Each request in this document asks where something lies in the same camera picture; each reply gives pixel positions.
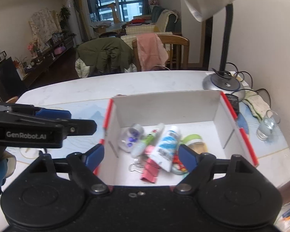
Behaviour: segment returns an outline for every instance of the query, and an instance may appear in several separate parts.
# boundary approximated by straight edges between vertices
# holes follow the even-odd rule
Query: white cardboard box
[[[155,184],[140,180],[141,174],[130,172],[134,162],[130,153],[119,149],[118,139],[123,128],[134,123],[142,125],[149,133],[157,124],[164,123],[180,128],[182,137],[199,134],[209,153],[218,159],[229,159],[240,154],[254,166],[258,159],[244,130],[236,123],[236,114],[226,96],[216,90],[174,91],[116,96],[110,99],[104,129],[104,159],[96,174],[107,185],[163,186],[176,185],[182,175],[160,169]]]

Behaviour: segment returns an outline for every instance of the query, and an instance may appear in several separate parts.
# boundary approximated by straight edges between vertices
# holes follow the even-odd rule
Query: metal hook
[[[130,171],[130,172],[138,172],[138,173],[143,173],[142,171],[139,171],[139,170],[137,170],[137,169],[131,169],[131,166],[132,165],[135,165],[135,167],[141,167],[141,168],[144,168],[144,166],[140,166],[140,165],[137,165],[137,164],[135,164],[135,163],[131,163],[130,165],[129,165],[129,167],[128,167],[128,170]]]

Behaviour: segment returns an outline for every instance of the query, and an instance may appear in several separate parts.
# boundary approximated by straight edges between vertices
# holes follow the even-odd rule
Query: blue gripper pad
[[[180,145],[178,148],[178,158],[189,173],[197,167],[199,156],[198,153],[186,145]]]
[[[61,118],[61,119],[70,119],[71,113],[66,110],[55,110],[55,109],[46,109],[42,108],[35,114],[36,117],[40,118]]]
[[[93,172],[103,158],[104,146],[102,144],[97,144],[82,155],[82,162]]]

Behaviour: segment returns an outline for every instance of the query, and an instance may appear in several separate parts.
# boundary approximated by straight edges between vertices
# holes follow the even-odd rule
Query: drinking glass
[[[266,140],[272,135],[274,128],[279,124],[280,118],[278,114],[272,110],[267,110],[263,117],[256,135],[260,140]]]

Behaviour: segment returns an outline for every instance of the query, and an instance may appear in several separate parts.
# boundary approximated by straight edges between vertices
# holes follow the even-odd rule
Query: black lamp neck
[[[222,53],[219,70],[225,70],[225,64],[227,62],[228,57],[228,49],[229,49],[229,40],[231,34],[231,27],[233,21],[233,4],[228,4],[225,7],[226,17],[225,17],[225,25],[224,25],[224,34],[223,34],[223,44],[222,44]]]

